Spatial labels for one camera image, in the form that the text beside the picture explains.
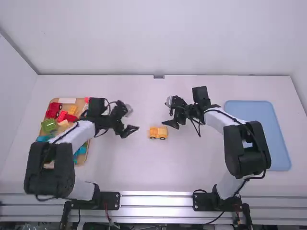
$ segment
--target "blue mat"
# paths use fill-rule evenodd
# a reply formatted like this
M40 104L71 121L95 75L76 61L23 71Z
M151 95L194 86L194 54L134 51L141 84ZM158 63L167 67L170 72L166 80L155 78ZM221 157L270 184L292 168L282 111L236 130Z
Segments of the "blue mat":
M291 161L273 105L268 101L227 101L224 109L246 121L261 122L271 154L272 171L288 171Z

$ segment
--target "white wall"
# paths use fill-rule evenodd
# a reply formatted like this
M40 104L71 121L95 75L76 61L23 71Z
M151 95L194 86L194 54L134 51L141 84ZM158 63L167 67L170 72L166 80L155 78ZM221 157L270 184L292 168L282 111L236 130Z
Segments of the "white wall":
M0 34L0 171L31 97L37 74Z
M306 12L305 0L2 0L0 27L42 74L286 74L306 110Z

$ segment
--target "red toy block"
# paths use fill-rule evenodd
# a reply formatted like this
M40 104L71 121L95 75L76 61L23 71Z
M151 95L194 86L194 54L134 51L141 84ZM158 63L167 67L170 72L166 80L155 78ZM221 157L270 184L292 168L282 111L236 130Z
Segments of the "red toy block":
M62 108L63 108L62 103L51 102L46 112L46 117L47 118L57 118L59 116L59 111Z
M88 102L90 101L90 98L89 98L89 97L85 97L85 98L84 98L84 101L85 101L85 103L88 104Z
M66 116L67 113L68 113L67 111L62 111L62 112L60 113L60 115L59 115L57 121L58 121L58 122L64 121L64 120L66 119L65 116Z
M71 114L65 114L65 118L64 120L68 120L68 122L74 122L75 120L77 120L78 118L74 115Z

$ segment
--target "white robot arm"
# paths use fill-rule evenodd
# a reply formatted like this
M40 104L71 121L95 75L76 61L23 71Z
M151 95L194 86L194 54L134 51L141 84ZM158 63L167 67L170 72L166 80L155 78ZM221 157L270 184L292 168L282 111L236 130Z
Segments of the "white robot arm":
M262 125L258 121L237 119L220 106L211 104L206 86L192 88L192 92L194 104L187 104L178 96L167 98L165 104L174 118L162 124L179 129L179 124L185 125L188 119L193 125L209 125L224 136L225 163L228 170L221 182L213 187L212 193L201 195L203 209L195 205L197 200L194 200L193 207L195 211L232 210L232 202L244 184L250 179L263 178L271 166ZM200 137L200 131L195 125L194 127ZM244 142L250 143L251 146L245 148Z
M113 129L116 135L126 138L139 128L121 122L123 116L131 114L132 109L122 101L114 102L110 109L105 106L104 98L90 98L89 109L80 119L64 133L50 139L48 142L34 142L29 151L24 179L24 190L27 194L51 195L51 198L66 198L84 201L100 199L97 184L84 182L75 178L73 154L87 140L97 137L100 130ZM108 115L102 115L109 108ZM45 167L46 163L54 161L54 167Z

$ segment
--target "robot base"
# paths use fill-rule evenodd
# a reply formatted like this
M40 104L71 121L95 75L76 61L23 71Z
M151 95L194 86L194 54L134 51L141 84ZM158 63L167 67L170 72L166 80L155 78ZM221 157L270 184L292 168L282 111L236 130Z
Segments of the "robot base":
M91 201L72 200L71 209L118 210L119 192L99 192L98 199Z
M233 212L242 209L240 197L234 196L226 200L220 199L213 187L212 193L193 193L193 209L196 212L225 211Z

